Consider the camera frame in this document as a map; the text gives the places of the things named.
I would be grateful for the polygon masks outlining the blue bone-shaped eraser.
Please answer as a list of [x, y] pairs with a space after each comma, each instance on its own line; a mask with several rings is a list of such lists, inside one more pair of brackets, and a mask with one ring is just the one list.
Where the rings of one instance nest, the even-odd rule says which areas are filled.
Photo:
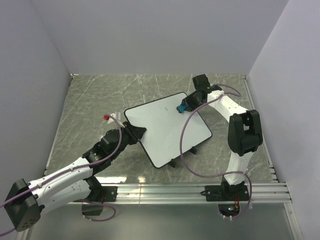
[[188, 109], [188, 106], [187, 105], [178, 105], [177, 107], [176, 107], [176, 109], [177, 109], [177, 111], [179, 112], [179, 113], [183, 113], [184, 111], [186, 111], [187, 109]]

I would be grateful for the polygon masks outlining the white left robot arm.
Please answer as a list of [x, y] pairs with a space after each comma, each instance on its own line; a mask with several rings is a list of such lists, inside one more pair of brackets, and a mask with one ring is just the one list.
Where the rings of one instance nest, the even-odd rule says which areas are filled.
[[66, 167], [29, 182], [16, 181], [3, 204], [14, 230], [25, 231], [42, 215], [70, 202], [113, 202], [115, 196], [104, 190], [95, 175], [108, 168], [126, 146], [138, 143], [146, 131], [125, 121]]

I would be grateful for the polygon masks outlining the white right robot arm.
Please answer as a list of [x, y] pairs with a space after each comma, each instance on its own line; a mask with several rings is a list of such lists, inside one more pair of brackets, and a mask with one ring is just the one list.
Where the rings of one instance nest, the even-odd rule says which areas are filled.
[[192, 116], [203, 107], [210, 106], [218, 111], [228, 122], [227, 142], [231, 150], [226, 173], [223, 175], [225, 184], [220, 188], [222, 197], [232, 200], [238, 195], [238, 185], [245, 181], [245, 173], [254, 152], [263, 143], [260, 114], [257, 110], [248, 110], [230, 98], [230, 95], [240, 97], [241, 93], [234, 87], [233, 92], [225, 92], [225, 84], [210, 84], [205, 74], [192, 78], [195, 91], [185, 97], [177, 106], [182, 114], [190, 112], [180, 135], [179, 151], [183, 156], [182, 144], [185, 130]]

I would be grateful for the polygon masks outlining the white board black frame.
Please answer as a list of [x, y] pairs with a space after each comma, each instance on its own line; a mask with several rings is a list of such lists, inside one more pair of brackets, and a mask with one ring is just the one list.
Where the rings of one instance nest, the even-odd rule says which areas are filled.
[[140, 144], [156, 169], [180, 156], [181, 133], [191, 113], [179, 113], [177, 106], [186, 96], [179, 92], [124, 110], [131, 125], [146, 128]]

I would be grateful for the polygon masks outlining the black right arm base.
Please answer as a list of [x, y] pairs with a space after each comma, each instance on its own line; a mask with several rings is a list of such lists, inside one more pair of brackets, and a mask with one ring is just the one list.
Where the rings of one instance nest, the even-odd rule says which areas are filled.
[[206, 198], [207, 202], [248, 201], [250, 198], [246, 185], [229, 185], [225, 182], [220, 185], [206, 185], [200, 194]]

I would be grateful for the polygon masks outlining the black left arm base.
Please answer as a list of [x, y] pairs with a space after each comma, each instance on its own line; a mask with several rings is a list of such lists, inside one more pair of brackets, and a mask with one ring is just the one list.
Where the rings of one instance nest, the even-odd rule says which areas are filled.
[[107, 203], [116, 201], [117, 191], [116, 186], [102, 186], [93, 189], [86, 198], [80, 200], [82, 215], [89, 220], [91, 216], [100, 216], [104, 209], [109, 208], [112, 209], [112, 215], [106, 221], [112, 219], [116, 215], [116, 209]]

